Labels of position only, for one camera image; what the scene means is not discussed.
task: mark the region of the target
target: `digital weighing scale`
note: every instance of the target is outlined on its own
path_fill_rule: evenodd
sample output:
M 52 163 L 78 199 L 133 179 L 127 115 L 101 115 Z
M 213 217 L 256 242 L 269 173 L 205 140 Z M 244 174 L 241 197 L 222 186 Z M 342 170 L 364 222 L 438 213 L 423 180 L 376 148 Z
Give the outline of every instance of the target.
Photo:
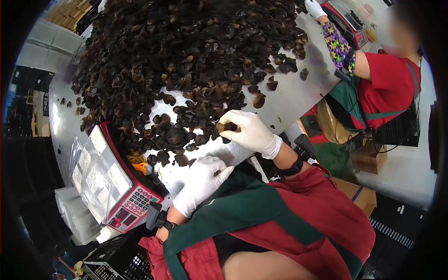
M 332 0 L 321 4 L 321 7 L 328 15 L 328 19 L 336 25 L 349 45 L 355 50 L 361 50 L 369 42 L 364 28 L 366 24 L 348 5 Z
M 109 121 L 93 128 L 72 180 L 99 223 L 126 233 L 146 217 L 149 203 L 160 203 L 168 191 L 161 182 L 153 182 L 156 175 L 144 176 L 133 168 L 110 132 Z

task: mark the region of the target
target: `red shirt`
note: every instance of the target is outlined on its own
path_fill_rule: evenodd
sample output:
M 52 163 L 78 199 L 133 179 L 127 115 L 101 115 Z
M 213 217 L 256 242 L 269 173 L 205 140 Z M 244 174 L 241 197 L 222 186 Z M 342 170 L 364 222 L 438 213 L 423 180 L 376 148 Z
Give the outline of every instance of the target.
M 367 215 L 319 168 L 313 166 L 291 180 L 269 185 L 279 192 L 294 213 L 348 249 L 362 263 L 366 261 L 375 241 Z M 305 247 L 274 221 L 230 234 L 288 256 L 320 279 L 351 279 L 343 259 L 327 238 Z M 155 237 L 143 237 L 139 245 L 147 249 L 153 277 L 172 279 L 163 255 L 163 243 Z M 213 238 L 185 249 L 179 258 L 189 279 L 224 279 Z
M 358 99 L 364 113 L 375 114 L 405 110 L 414 98 L 414 78 L 406 62 L 412 66 L 420 90 L 420 68 L 408 58 L 396 58 L 387 53 L 366 52 L 372 81 L 361 79 Z M 367 120 L 367 125 L 377 129 L 395 118 Z

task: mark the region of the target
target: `green apron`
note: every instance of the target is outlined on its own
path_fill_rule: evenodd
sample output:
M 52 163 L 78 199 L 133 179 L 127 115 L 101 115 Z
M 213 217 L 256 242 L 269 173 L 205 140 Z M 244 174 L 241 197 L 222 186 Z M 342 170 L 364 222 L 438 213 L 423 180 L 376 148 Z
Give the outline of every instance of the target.
M 235 172 L 218 189 L 216 195 L 231 189 L 243 191 L 213 199 L 197 210 L 189 222 L 170 230 L 163 251 L 174 280 L 188 279 L 177 254 L 219 234 L 274 220 L 304 246 L 326 237 L 292 212 L 273 187 Z M 362 267 L 361 260 L 332 239 L 329 240 L 343 258 L 352 279 L 355 279 Z
M 417 85 L 417 77 L 415 76 L 414 69 L 412 66 L 406 62 L 406 65 L 409 67 L 409 70 L 412 73 L 412 77 L 414 78 L 414 99 L 412 103 L 415 102 L 416 98 L 418 97 L 419 91 L 418 85 Z M 366 126 L 366 120 L 375 120 L 375 119 L 382 119 L 390 116 L 400 115 L 402 112 L 408 110 L 409 108 L 397 112 L 381 112 L 376 114 L 366 114 L 363 113 L 361 107 L 359 106 L 358 102 L 358 85 L 361 78 L 354 77 L 352 82 L 347 81 L 340 81 L 333 89 L 328 93 L 331 95 L 336 101 L 344 107 L 344 109 L 352 115 L 354 119 L 359 121 L 364 127 Z M 351 132 L 359 132 L 361 129 L 353 130 L 353 129 L 347 129 Z

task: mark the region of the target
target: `boxes stacked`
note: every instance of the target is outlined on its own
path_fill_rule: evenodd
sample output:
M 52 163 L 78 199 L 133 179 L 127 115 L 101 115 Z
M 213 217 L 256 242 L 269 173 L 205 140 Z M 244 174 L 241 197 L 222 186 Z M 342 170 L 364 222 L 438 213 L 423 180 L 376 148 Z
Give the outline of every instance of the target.
M 89 0 L 64 0 L 55 4 L 46 20 L 73 31 L 76 22 L 91 9 Z

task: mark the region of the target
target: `scale keypad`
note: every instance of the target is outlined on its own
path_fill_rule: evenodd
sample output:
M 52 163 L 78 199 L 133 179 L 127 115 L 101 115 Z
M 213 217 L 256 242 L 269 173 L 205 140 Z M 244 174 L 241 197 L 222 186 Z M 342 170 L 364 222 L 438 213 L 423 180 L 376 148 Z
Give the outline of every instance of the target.
M 123 202 L 123 207 L 129 212 L 137 214 L 139 216 L 146 215 L 149 203 L 158 202 L 157 197 L 153 197 L 147 190 L 138 186 L 134 192 L 130 193 L 129 197 Z

